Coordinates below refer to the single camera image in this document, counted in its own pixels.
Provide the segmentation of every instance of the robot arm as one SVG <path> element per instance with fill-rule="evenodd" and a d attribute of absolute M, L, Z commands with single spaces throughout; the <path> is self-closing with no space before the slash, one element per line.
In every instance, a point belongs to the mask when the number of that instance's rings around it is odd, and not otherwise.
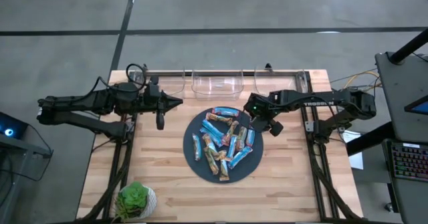
<path fill-rule="evenodd" d="M 183 103 L 159 91 L 158 78 L 152 77 L 144 83 L 144 92 L 134 83 L 119 83 L 108 86 L 104 90 L 91 91 L 85 96 L 48 96 L 38 100 L 40 111 L 37 119 L 41 124 L 71 124 L 87 128 L 96 134 L 104 133 L 109 138 L 126 138 L 128 126 L 124 122 L 103 122 L 93 118 L 73 113 L 72 111 L 91 111 L 105 115 L 114 111 L 118 115 L 144 112 L 156 113 L 156 126 L 163 130 L 166 112 Z"/>
<path fill-rule="evenodd" d="M 341 106 L 341 112 L 327 120 L 319 120 L 314 125 L 317 141 L 328 142 L 331 132 L 339 127 L 351 126 L 355 119 L 366 120 L 376 115 L 375 98 L 359 90 L 339 90 L 332 92 L 300 93 L 294 90 L 270 92 L 268 97 L 251 93 L 244 110 L 251 116 L 251 126 L 256 131 L 269 130 L 274 136 L 284 128 L 274 118 L 282 112 L 298 110 L 310 106 Z"/>

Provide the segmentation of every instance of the rgb keyboard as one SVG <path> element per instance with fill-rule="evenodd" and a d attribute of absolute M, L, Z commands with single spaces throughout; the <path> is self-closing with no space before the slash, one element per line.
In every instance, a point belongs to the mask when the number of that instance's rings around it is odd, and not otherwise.
<path fill-rule="evenodd" d="M 395 177 L 428 181 L 427 149 L 394 144 L 391 146 L 391 154 Z"/>

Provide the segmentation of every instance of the black plate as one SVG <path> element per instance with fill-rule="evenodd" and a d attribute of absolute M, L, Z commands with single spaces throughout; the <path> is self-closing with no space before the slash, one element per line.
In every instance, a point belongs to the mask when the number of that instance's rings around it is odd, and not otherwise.
<path fill-rule="evenodd" d="M 228 181 L 220 181 L 220 171 L 218 175 L 213 175 L 211 169 L 209 168 L 207 157 L 202 153 L 201 160 L 195 161 L 195 152 L 193 150 L 193 138 L 192 133 L 196 134 L 201 141 L 201 148 L 205 148 L 205 141 L 202 139 L 202 133 L 199 131 L 202 127 L 202 120 L 205 119 L 205 116 L 208 112 L 211 112 L 212 108 L 205 110 L 198 114 L 194 119 L 190 122 L 189 126 L 186 129 L 184 143 L 183 143 L 183 151 L 185 153 L 185 158 L 189 166 L 192 170 L 199 175 L 201 178 L 206 181 L 212 183 L 234 183 L 235 181 L 239 181 L 245 178 L 247 175 L 251 174 L 259 165 L 261 156 L 263 155 L 263 138 L 261 134 L 256 132 L 253 144 L 253 151 L 249 153 L 245 158 L 243 158 L 233 169 L 228 169 L 229 171 L 229 180 Z M 239 111 L 239 116 L 237 118 L 233 118 L 239 122 L 239 125 L 236 127 L 234 134 L 238 135 L 239 129 L 241 126 L 248 127 L 249 126 L 249 116 L 241 111 Z M 226 123 L 218 122 L 218 121 L 209 121 L 220 130 L 222 133 L 226 133 L 229 130 L 229 126 Z M 228 146 L 218 147 L 215 146 L 217 151 L 220 150 L 229 150 Z M 217 166 L 220 170 L 220 161 L 216 161 Z"/>

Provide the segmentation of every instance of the concrete floor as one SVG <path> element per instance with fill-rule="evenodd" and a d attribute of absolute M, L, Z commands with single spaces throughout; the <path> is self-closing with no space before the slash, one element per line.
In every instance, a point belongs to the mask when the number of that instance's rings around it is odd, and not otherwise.
<path fill-rule="evenodd" d="M 0 31 L 119 30 L 128 0 L 0 0 Z M 134 0 L 129 29 L 222 27 L 412 27 L 428 25 L 427 0 Z M 374 68 L 374 55 L 395 51 L 417 33 L 294 33 L 128 36 L 119 69 L 327 69 L 331 80 Z M 108 77 L 117 36 L 0 37 L 0 111 L 32 123 L 55 154 L 38 183 L 19 197 L 13 223 L 70 221 L 76 216 L 94 135 L 37 123 L 37 99 L 88 91 Z M 428 48 L 420 52 L 428 53 Z M 368 84 L 370 76 L 354 83 Z M 345 82 L 333 83 L 341 88 Z M 377 90 L 378 114 L 356 121 L 367 132 L 389 121 Z M 370 161 L 379 156 L 370 153 Z M 383 210 L 385 186 L 354 172 L 364 216 L 400 222 Z"/>

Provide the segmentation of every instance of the wooden table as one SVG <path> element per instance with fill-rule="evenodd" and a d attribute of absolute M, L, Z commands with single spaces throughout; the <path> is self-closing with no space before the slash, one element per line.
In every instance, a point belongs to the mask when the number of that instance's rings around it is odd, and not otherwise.
<path fill-rule="evenodd" d="M 326 70 L 308 71 L 315 92 L 330 91 Z M 171 93 L 173 90 L 169 88 L 177 89 L 179 85 L 173 83 L 179 79 L 163 82 L 162 78 L 160 85 Z M 111 84 L 125 81 L 124 71 L 112 72 Z M 263 158 L 256 170 L 241 181 L 228 185 L 209 183 L 199 178 L 186 163 L 183 135 L 187 124 L 198 113 L 213 106 L 242 109 L 250 93 L 255 91 L 254 81 L 254 77 L 244 77 L 243 91 L 236 101 L 200 101 L 191 89 L 191 77 L 185 77 L 184 90 L 177 95 L 184 98 L 184 104 L 167 112 L 163 131 L 156 129 L 154 114 L 138 117 L 128 183 L 140 181 L 154 189 L 158 199 L 155 212 L 144 221 L 319 221 L 300 111 L 280 114 L 276 118 L 284 125 L 278 137 L 263 133 Z M 256 81 L 257 89 L 265 93 L 294 88 L 291 78 Z M 320 119 L 331 115 L 327 107 L 318 108 L 318 113 Z M 103 116 L 102 120 L 115 121 L 119 116 L 111 114 Z M 94 146 L 106 140 L 99 135 Z M 106 144 L 92 154 L 77 217 L 88 213 L 105 191 L 113 152 L 114 145 Z M 362 217 L 345 146 L 331 140 L 327 144 L 327 155 L 334 187 L 346 204 Z M 327 216 L 331 217 L 325 189 L 323 196 Z"/>

